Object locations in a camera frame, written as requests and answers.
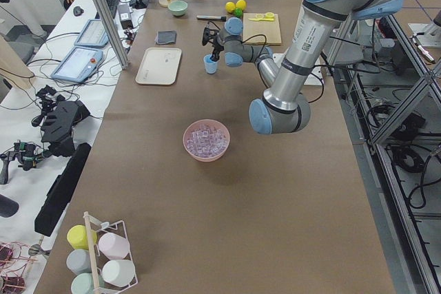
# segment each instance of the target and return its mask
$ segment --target green ball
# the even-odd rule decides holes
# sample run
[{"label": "green ball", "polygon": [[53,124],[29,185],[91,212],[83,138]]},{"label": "green ball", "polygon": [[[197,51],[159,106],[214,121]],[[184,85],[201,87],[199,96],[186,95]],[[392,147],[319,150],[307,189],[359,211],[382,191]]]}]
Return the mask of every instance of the green ball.
[{"label": "green ball", "polygon": [[241,17],[242,17],[242,14],[243,14],[243,11],[242,11],[240,8],[236,8],[236,9],[234,10],[233,14],[234,14],[235,17],[239,17],[239,18],[241,18]]}]

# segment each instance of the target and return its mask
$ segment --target pink bowl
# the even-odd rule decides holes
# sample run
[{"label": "pink bowl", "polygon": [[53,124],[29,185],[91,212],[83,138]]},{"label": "pink bowl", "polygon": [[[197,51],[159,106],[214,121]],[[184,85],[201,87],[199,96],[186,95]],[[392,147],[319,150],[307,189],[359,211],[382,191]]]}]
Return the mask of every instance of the pink bowl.
[{"label": "pink bowl", "polygon": [[[220,150],[219,153],[214,155],[214,156],[201,157],[201,156],[198,156],[196,153],[192,152],[187,147],[188,140],[192,139],[192,133],[195,132],[196,130],[200,130],[201,126],[203,126],[203,125],[206,125],[209,128],[214,128],[215,130],[220,130],[222,135],[224,135],[224,137],[225,137],[225,140],[226,140],[225,148]],[[192,158],[195,158],[195,159],[197,159],[198,161],[201,161],[201,162],[215,161],[218,158],[220,158],[227,151],[227,148],[228,148],[228,145],[229,145],[229,132],[228,132],[227,127],[224,126],[224,124],[222,124],[221,122],[218,122],[217,120],[209,120],[209,119],[197,120],[196,122],[192,123],[185,130],[184,136],[183,136],[183,144],[184,144],[185,150],[188,152],[188,154],[190,154],[192,156]]]}]

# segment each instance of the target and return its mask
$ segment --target light green bowl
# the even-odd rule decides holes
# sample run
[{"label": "light green bowl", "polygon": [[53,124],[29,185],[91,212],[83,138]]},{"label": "light green bowl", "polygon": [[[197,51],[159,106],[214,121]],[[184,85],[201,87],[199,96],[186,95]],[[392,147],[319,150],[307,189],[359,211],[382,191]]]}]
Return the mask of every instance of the light green bowl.
[{"label": "light green bowl", "polygon": [[188,4],[182,0],[176,0],[168,4],[168,9],[175,17],[181,17],[187,12]]}]

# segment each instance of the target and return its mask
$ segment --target computer mouse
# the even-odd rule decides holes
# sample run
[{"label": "computer mouse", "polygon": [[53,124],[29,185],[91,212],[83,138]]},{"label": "computer mouse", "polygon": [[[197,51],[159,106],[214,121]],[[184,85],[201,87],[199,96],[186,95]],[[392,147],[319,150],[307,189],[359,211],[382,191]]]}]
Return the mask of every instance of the computer mouse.
[{"label": "computer mouse", "polygon": [[84,9],[83,8],[81,8],[80,6],[75,6],[74,7],[74,15],[76,17],[79,17],[83,13],[84,13]]}]

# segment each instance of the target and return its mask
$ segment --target yellow ball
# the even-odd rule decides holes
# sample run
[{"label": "yellow ball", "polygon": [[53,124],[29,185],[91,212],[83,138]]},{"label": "yellow ball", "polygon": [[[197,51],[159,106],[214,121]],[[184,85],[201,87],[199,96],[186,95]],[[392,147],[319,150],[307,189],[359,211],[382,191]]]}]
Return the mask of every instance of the yellow ball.
[{"label": "yellow ball", "polygon": [[225,4],[225,9],[228,13],[232,13],[236,9],[236,5],[234,5],[232,1],[229,1]]},{"label": "yellow ball", "polygon": [[242,11],[247,7],[247,2],[245,0],[238,0],[236,2],[236,8],[240,8]]}]

